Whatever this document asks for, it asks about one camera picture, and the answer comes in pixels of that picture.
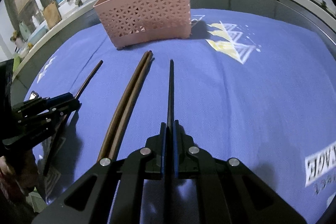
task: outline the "yellow triangle pattern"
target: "yellow triangle pattern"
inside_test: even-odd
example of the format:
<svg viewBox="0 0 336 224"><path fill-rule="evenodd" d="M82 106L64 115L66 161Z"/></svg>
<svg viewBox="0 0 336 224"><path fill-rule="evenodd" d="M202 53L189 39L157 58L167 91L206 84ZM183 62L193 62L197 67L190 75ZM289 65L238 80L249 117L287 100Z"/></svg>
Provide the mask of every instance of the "yellow triangle pattern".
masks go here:
<svg viewBox="0 0 336 224"><path fill-rule="evenodd" d="M235 49L235 47L233 46L231 42L227 42L227 41L216 41L215 42L211 39L206 39L206 41L216 51L225 53L242 64L239 53L237 52L237 50Z"/></svg>
<svg viewBox="0 0 336 224"><path fill-rule="evenodd" d="M215 30L215 31L208 31L208 33L212 34L212 35L216 35L218 37L223 37L225 38L227 41L232 41L232 38L229 36L229 34L227 33L227 31L220 31L220 30Z"/></svg>

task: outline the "metal bolt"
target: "metal bolt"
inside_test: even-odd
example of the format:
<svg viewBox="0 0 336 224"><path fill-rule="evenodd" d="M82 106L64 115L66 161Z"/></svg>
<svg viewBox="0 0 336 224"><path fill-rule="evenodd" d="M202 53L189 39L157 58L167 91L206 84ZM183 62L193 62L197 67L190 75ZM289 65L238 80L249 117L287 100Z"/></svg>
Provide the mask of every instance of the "metal bolt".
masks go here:
<svg viewBox="0 0 336 224"><path fill-rule="evenodd" d="M236 159L236 158L231 158L231 159L229 159L229 164L231 166L238 166L239 165L239 160Z"/></svg>
<svg viewBox="0 0 336 224"><path fill-rule="evenodd" d="M103 158L99 161L101 166L107 166L111 163L111 160L109 158Z"/></svg>
<svg viewBox="0 0 336 224"><path fill-rule="evenodd" d="M196 146L192 146L192 147L189 148L189 152L191 154L197 154L199 151L200 151L200 149Z"/></svg>
<svg viewBox="0 0 336 224"><path fill-rule="evenodd" d="M151 150L149 148L147 148L147 147L144 147L144 148L140 149L140 153L142 155L148 155L150 152L151 152Z"/></svg>

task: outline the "table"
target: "table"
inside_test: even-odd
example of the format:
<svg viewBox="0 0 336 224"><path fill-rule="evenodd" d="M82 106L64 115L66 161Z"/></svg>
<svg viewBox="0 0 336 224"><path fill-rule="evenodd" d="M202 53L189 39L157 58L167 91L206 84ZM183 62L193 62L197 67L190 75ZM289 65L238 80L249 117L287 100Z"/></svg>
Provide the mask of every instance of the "table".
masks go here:
<svg viewBox="0 0 336 224"><path fill-rule="evenodd" d="M191 15L204 17L189 39L117 51L99 24L78 32L48 60L26 99L32 90L43 97L75 94L98 61L104 63L82 94L81 108L70 116L64 144L52 163L61 175L55 171L49 178L48 185L55 187L47 189L47 203L96 162L123 91L143 53L152 50L155 59L118 159L143 147L167 120L173 59L175 119L185 132L213 157L239 158L308 223L315 223L336 191L335 60L315 33L298 26L228 10L192 9ZM235 45L241 62L211 46L219 41L228 46L225 37L247 45ZM34 148L34 155L40 165L42 145ZM160 223L157 187L145 185L142 223L149 218ZM182 182L173 196L174 217L198 223L194 183Z"/></svg>

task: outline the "brown chopstick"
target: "brown chopstick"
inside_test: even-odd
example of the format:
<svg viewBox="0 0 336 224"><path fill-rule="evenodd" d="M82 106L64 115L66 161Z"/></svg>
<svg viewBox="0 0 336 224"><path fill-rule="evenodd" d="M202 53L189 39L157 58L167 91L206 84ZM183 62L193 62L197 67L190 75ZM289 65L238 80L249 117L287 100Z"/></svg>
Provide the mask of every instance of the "brown chopstick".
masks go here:
<svg viewBox="0 0 336 224"><path fill-rule="evenodd" d="M120 119L120 123L118 125L118 128L115 131L115 137L114 137L114 140L112 142L110 153L109 153L109 156L108 156L108 158L110 158L112 160L117 159L122 138L125 134L125 130L126 130L129 118L131 116L133 107L135 105L135 102L136 102L137 97L139 95L139 92L141 90L142 83L143 83L144 78L146 76L146 73L148 71L148 68L149 68L150 61L151 61L152 57L153 57L153 53L150 52L149 55L147 55L146 62L145 62L144 66L143 66L143 68L142 68L142 70L139 74L139 77L138 77L138 79L135 83L134 89L132 90L132 93L129 97L129 100L128 100L127 105L125 107L125 111L124 111L124 113L123 113L123 115Z"/></svg>
<svg viewBox="0 0 336 224"><path fill-rule="evenodd" d="M98 155L98 159L97 159L97 162L100 161L101 159L103 158L106 158L109 156L109 151L110 151L110 148L111 148L111 145L112 145L112 142L113 142L113 139L115 137L115 132L116 132L116 129L119 125L119 122L120 122L120 118L122 117L123 115L123 112L124 112L124 109L125 109L125 106L128 102L128 99L132 93L132 90L137 82L137 79L139 77L139 74L147 60L147 57L148 55L151 53L151 51L148 51L148 52L145 52L143 54L143 57L141 58L138 66L136 67L135 69L135 72L133 73L125 91L124 91L124 94L122 95L120 101L119 101L119 104L113 114L113 117L112 117L112 120L110 122L110 125L107 129L107 132L106 132L106 135L105 135L105 138L104 138L104 141L103 141L103 144L101 146L101 149L100 149L100 152L99 152L99 155Z"/></svg>
<svg viewBox="0 0 336 224"><path fill-rule="evenodd" d="M98 71L98 69L100 68L100 66L102 65L102 63L103 63L103 60L100 60L98 62L98 64L94 67L94 69L92 70L92 72L90 73L90 75L88 76L88 78L85 80L85 82L80 87L80 89L77 92L77 94L75 95L76 99L79 99L79 97L82 95L84 89L87 87L87 85L89 84L89 82L91 81L91 79L93 78L93 76L96 74L96 72ZM46 162L45 162L45 165L44 165L44 170L43 170L43 175L44 176L46 176L48 174L51 160L53 159L53 157L55 155L55 152L56 152L57 143L58 143L60 134L63 131L65 125L67 124L68 119L69 119L69 115L64 115L63 119L59 123L58 127L55 129L55 131L56 131L55 132L55 137L54 137L53 142L51 143L50 150L49 150L49 153L47 155L47 159L46 159Z"/></svg>

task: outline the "pink plastic basket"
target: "pink plastic basket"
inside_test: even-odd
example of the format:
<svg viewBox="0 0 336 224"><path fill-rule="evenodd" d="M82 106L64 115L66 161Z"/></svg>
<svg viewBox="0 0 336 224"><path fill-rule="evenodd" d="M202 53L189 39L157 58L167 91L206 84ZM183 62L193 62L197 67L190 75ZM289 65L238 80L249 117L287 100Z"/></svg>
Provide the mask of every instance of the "pink plastic basket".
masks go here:
<svg viewBox="0 0 336 224"><path fill-rule="evenodd" d="M190 36L189 0L98 0L93 7L116 48Z"/></svg>

